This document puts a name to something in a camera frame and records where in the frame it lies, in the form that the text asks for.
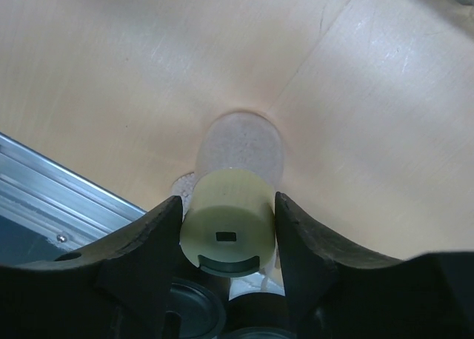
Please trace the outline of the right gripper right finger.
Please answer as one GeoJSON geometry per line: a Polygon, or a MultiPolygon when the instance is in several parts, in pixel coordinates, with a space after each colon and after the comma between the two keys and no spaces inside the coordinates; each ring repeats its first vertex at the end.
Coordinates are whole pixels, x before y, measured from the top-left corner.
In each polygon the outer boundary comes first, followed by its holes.
{"type": "Polygon", "coordinates": [[[275,196],[276,235],[290,325],[299,338],[471,338],[473,254],[399,260],[275,196]]]}

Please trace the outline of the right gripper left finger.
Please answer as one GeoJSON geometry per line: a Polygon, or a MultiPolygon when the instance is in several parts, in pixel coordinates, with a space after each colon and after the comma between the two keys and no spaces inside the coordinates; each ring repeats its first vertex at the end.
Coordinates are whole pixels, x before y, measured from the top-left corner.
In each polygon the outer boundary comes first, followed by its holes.
{"type": "Polygon", "coordinates": [[[1,267],[3,338],[160,338],[182,202],[53,261],[1,267]]]}

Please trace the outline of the black cap bottle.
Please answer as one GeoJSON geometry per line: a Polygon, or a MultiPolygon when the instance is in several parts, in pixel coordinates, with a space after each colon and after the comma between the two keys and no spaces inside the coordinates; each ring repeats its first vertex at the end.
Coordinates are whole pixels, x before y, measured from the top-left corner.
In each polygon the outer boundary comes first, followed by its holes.
{"type": "Polygon", "coordinates": [[[283,286],[259,272],[231,280],[220,338],[295,338],[283,286]]]}
{"type": "Polygon", "coordinates": [[[162,337],[216,338],[226,322],[229,291],[226,278],[174,278],[162,337]]]}

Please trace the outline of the yellow cap bottle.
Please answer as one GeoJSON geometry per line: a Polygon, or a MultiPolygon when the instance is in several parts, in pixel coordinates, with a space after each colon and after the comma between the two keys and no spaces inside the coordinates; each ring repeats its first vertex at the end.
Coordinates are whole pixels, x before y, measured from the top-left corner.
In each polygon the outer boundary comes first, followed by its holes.
{"type": "Polygon", "coordinates": [[[196,182],[181,226],[188,261],[226,278],[271,264],[275,193],[283,171],[283,143],[266,118],[235,112],[215,120],[196,157],[196,182]]]}

